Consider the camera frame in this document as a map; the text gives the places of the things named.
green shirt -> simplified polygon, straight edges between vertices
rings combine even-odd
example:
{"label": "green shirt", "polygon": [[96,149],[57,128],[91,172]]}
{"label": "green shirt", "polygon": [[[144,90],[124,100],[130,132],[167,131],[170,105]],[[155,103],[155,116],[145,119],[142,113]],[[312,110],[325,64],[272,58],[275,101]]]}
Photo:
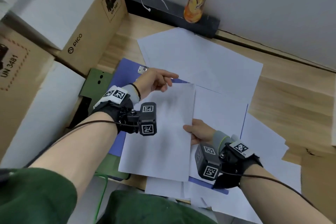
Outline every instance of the green shirt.
{"label": "green shirt", "polygon": [[[13,170],[0,184],[1,223],[66,224],[77,202],[76,188],[63,176],[40,168]],[[98,224],[202,223],[207,216],[163,197],[117,190]]]}

metal clip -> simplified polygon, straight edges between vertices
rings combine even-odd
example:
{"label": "metal clip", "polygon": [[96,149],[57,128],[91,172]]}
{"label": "metal clip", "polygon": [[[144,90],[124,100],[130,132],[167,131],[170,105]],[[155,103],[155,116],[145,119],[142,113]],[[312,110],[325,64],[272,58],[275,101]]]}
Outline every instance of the metal clip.
{"label": "metal clip", "polygon": [[139,66],[138,73],[143,74],[148,70],[148,67],[146,66]]}

person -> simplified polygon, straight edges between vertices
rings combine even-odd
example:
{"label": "person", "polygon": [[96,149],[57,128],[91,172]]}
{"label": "person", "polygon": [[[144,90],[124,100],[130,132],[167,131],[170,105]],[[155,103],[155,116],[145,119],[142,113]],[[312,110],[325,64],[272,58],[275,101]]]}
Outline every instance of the person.
{"label": "person", "polygon": [[[154,90],[165,92],[177,74],[150,68],[134,86],[141,98]],[[135,87],[128,91],[136,94]],[[105,112],[95,112],[83,122],[113,121]],[[202,120],[194,119],[183,128],[191,133],[191,143],[211,143],[220,135]],[[42,154],[29,168],[11,170],[0,184],[1,223],[67,223],[95,170],[108,153],[117,135],[117,126],[96,122],[67,134]],[[253,164],[244,174],[273,177]],[[259,178],[242,177],[240,188],[265,224],[331,222],[290,189]],[[210,218],[166,198],[130,191],[114,191],[99,224],[111,223],[214,223]]]}

blue folder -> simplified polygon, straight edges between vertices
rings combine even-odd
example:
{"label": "blue folder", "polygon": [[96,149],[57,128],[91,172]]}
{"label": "blue folder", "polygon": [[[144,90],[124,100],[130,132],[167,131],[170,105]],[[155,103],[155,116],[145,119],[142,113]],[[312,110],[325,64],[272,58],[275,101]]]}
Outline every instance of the blue folder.
{"label": "blue folder", "polygon": [[[143,66],[141,64],[138,64],[136,62],[133,62],[131,60],[125,59],[123,58],[118,67],[116,68],[114,74],[113,74],[113,78],[111,80],[111,83],[109,85],[108,88],[112,87],[112,86],[117,86],[117,87],[123,87],[126,86],[130,83],[133,83],[136,81],[136,79],[141,75],[140,73],[138,73],[139,68]],[[172,80],[173,83],[188,83],[186,81],[183,81],[181,79],[173,79]],[[109,154],[121,157],[121,153],[123,151],[123,147],[124,147],[124,142],[125,142],[125,137],[126,137],[126,132],[121,131],[115,141],[114,144],[112,145],[111,149],[109,150]],[[198,185],[201,185],[203,187],[207,187],[207,188],[212,188],[212,185],[195,179],[193,177],[189,177],[189,181],[196,183]],[[220,189],[220,190],[216,190],[218,192],[221,192],[223,194],[228,194],[229,191],[226,189]]]}

wooden table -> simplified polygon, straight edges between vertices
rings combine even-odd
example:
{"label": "wooden table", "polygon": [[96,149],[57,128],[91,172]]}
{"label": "wooden table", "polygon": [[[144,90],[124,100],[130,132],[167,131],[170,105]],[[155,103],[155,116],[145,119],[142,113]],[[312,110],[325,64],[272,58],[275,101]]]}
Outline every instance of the wooden table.
{"label": "wooden table", "polygon": [[[122,58],[145,64],[137,39],[171,28],[127,15],[97,68],[113,72]],[[264,64],[249,113],[286,140],[290,149],[284,158],[302,165],[303,194],[336,222],[336,149],[331,146],[335,73],[217,39],[211,41]],[[144,188],[145,179],[132,176],[125,183]]]}

